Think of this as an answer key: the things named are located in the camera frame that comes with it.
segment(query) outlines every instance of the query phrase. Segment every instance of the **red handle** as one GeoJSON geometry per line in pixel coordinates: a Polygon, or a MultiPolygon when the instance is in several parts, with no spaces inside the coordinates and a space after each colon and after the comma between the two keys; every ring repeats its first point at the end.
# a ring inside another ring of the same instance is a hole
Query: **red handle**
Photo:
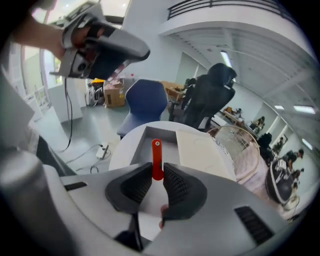
{"type": "Polygon", "coordinates": [[[152,178],[161,181],[164,178],[162,170],[162,145],[161,140],[155,138],[152,141],[152,178]]]}

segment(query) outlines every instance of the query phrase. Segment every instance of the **black office chair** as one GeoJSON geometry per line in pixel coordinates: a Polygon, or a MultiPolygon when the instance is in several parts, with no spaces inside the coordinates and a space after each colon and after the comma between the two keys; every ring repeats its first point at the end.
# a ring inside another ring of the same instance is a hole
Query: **black office chair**
{"type": "Polygon", "coordinates": [[[213,65],[207,74],[197,79],[191,101],[180,122],[205,130],[211,118],[234,97],[236,92],[232,86],[235,77],[237,73],[231,67],[223,63],[213,65]]]}

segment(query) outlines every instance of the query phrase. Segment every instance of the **black vent grille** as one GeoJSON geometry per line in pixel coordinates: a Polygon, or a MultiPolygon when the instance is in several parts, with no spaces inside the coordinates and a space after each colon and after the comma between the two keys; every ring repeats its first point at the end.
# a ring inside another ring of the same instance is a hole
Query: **black vent grille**
{"type": "Polygon", "coordinates": [[[263,244],[274,235],[250,207],[243,206],[234,209],[234,211],[257,245],[263,244]]]}

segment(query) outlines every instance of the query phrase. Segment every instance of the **balcony railing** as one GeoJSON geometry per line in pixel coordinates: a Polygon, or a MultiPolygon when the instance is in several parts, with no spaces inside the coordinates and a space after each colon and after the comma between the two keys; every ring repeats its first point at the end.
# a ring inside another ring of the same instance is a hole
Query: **balcony railing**
{"type": "Polygon", "coordinates": [[[217,6],[245,6],[258,8],[280,15],[283,19],[298,25],[295,19],[277,0],[185,0],[168,9],[168,20],[194,10],[214,8],[217,6]]]}

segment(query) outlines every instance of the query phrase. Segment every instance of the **blue chair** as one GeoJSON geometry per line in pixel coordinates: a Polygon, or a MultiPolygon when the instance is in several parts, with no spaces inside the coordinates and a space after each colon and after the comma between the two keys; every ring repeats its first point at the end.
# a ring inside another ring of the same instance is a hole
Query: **blue chair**
{"type": "Polygon", "coordinates": [[[117,131],[121,139],[140,125],[160,121],[160,116],[168,104],[162,83],[144,79],[136,81],[128,89],[125,99],[130,112],[117,131]]]}

